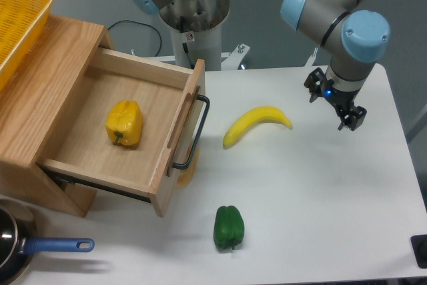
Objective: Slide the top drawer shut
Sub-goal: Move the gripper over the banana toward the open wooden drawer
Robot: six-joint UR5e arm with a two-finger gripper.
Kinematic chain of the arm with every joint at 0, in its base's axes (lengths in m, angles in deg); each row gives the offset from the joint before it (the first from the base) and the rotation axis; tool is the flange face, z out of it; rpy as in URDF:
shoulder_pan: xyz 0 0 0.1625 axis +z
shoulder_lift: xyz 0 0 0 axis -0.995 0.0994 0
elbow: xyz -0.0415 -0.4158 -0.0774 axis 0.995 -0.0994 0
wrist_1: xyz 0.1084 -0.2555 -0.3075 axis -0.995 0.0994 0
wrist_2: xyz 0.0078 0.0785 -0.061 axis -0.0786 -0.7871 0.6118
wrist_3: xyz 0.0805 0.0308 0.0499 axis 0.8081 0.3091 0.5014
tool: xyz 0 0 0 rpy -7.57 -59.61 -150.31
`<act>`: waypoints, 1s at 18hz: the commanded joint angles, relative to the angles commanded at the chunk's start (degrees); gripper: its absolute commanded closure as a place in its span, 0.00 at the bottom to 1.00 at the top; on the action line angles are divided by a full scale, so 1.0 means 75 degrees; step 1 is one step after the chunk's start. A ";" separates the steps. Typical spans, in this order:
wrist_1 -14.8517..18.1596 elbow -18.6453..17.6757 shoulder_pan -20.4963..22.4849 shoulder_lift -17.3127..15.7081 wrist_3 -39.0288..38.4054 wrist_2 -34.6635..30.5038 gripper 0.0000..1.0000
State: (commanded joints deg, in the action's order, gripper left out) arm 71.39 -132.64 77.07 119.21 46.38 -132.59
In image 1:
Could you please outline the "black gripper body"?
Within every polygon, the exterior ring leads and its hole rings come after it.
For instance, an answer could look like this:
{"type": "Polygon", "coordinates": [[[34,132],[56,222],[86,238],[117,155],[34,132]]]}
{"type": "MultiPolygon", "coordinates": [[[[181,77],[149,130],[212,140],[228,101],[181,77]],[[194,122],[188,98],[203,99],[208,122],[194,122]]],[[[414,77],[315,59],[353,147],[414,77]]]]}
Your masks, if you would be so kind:
{"type": "Polygon", "coordinates": [[[337,114],[350,114],[360,89],[360,81],[342,79],[333,70],[327,70],[321,81],[322,95],[335,108],[337,114]]]}

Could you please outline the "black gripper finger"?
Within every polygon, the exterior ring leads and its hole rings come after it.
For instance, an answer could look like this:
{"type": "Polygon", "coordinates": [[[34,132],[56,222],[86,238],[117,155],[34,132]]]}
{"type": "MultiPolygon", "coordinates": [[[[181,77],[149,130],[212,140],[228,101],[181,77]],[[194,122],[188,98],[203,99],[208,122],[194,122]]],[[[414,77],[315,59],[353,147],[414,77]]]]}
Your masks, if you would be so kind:
{"type": "Polygon", "coordinates": [[[351,131],[358,129],[364,122],[367,110],[361,106],[351,105],[347,109],[339,109],[340,124],[338,130],[347,128],[351,131]]]}
{"type": "Polygon", "coordinates": [[[325,73],[319,67],[317,67],[307,76],[304,82],[304,87],[308,89],[310,93],[310,103],[313,103],[319,97],[324,97],[323,84],[325,78],[325,73]]]}

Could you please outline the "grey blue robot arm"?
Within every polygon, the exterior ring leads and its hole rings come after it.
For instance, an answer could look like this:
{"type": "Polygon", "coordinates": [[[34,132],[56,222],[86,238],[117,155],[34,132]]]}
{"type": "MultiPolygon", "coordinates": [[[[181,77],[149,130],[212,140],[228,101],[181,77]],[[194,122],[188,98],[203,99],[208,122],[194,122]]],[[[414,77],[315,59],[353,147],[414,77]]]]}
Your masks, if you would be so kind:
{"type": "MultiPolygon", "coordinates": [[[[363,0],[283,0],[281,18],[331,55],[327,70],[313,70],[305,80],[311,100],[325,99],[340,127],[355,130],[366,110],[354,100],[375,63],[383,56],[390,26],[381,14],[358,10],[363,0]]],[[[221,26],[230,0],[133,0],[148,15],[159,15],[173,36],[176,61],[191,67],[205,59],[220,66],[221,26]]]]}

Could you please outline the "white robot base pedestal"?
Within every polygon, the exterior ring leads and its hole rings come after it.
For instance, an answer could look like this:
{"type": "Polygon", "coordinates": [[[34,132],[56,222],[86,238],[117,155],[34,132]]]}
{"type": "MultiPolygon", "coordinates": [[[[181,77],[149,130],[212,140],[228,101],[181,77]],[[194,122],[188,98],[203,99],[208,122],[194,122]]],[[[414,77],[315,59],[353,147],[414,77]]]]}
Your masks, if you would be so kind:
{"type": "Polygon", "coordinates": [[[175,64],[193,68],[197,60],[205,70],[243,69],[250,46],[240,43],[222,54],[222,25],[230,13],[230,0],[133,0],[148,15],[159,15],[171,35],[175,64]]]}

